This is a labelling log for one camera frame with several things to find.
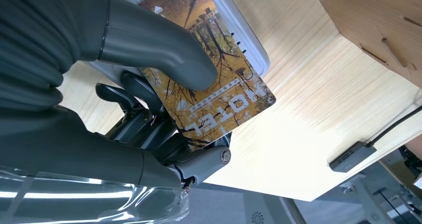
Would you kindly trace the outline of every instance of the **barcode on card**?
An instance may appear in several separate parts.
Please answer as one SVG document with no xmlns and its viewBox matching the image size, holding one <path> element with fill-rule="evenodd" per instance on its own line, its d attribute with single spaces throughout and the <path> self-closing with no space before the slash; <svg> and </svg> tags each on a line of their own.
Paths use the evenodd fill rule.
<svg viewBox="0 0 422 224">
<path fill-rule="evenodd" d="M 227 91 L 231 90 L 233 87 L 236 87 L 239 84 L 239 82 L 240 81 L 239 81 L 238 78 L 232 80 L 231 82 L 229 82 L 225 86 L 221 87 L 220 89 L 218 89 L 217 91 L 215 91 L 214 93 L 212 93 L 211 95 L 206 97 L 205 99 L 201 100 L 200 102 L 198 102 L 194 106 L 192 106 L 191 112 L 195 112 L 197 110 L 200 110 L 206 104 L 210 104 L 213 100 L 217 99 L 218 97 L 220 97 L 221 95 L 223 95 Z"/>
</svg>

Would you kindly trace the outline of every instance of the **robotic arm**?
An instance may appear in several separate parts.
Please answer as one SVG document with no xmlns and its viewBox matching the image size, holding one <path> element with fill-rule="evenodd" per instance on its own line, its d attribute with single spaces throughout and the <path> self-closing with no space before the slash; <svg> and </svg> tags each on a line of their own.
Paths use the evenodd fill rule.
<svg viewBox="0 0 422 224">
<path fill-rule="evenodd" d="M 180 174 L 150 152 L 87 131 L 58 105 L 62 74 L 77 60 L 97 59 L 157 68 L 192 90 L 216 78 L 190 33 L 126 1 L 0 0 L 0 165 L 180 187 Z"/>
</svg>

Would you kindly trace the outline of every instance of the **transparent plastic sheet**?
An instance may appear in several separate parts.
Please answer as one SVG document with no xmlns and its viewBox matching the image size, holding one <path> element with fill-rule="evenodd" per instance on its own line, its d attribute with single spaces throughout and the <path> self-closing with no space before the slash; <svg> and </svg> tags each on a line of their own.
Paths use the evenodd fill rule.
<svg viewBox="0 0 422 224">
<path fill-rule="evenodd" d="M 161 224 L 188 213 L 183 189 L 140 187 L 0 167 L 0 223 Z"/>
</svg>

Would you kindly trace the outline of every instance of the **metal bolt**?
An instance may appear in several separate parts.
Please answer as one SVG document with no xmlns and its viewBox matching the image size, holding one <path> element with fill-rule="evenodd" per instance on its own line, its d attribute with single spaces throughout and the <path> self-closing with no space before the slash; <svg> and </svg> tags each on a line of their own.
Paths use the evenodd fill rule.
<svg viewBox="0 0 422 224">
<path fill-rule="evenodd" d="M 227 164 L 227 163 L 229 163 L 229 162 L 230 162 L 230 159 L 231 159 L 231 152 L 230 152 L 230 149 L 228 149 L 228 148 L 224 149 L 224 150 L 221 152 L 221 156 L 220 156 L 220 158 L 221 158 L 221 162 L 222 162 L 223 164 Z"/>
<path fill-rule="evenodd" d="M 153 115 L 152 115 L 151 111 L 144 110 L 142 112 L 142 118 L 143 118 L 143 120 L 144 120 L 145 123 L 148 123 L 148 122 L 150 122 L 152 120 Z"/>
</svg>

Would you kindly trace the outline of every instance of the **gray floor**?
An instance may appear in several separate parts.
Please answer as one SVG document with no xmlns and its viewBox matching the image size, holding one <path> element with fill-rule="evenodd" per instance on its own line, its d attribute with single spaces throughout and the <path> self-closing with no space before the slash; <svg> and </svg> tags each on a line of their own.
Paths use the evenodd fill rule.
<svg viewBox="0 0 422 224">
<path fill-rule="evenodd" d="M 295 201 L 308 224 L 357 224 L 362 205 L 331 201 Z M 246 224 L 243 194 L 192 189 L 190 214 L 178 224 Z"/>
<path fill-rule="evenodd" d="M 387 187 L 387 198 L 400 191 L 399 184 L 378 163 L 363 172 L 370 192 Z M 376 197 L 387 207 L 381 196 Z M 365 220 L 359 200 L 336 187 L 313 202 L 295 200 L 308 224 L 358 224 Z M 248 224 L 245 218 L 242 190 L 201 184 L 190 193 L 190 214 L 179 224 Z"/>
</svg>

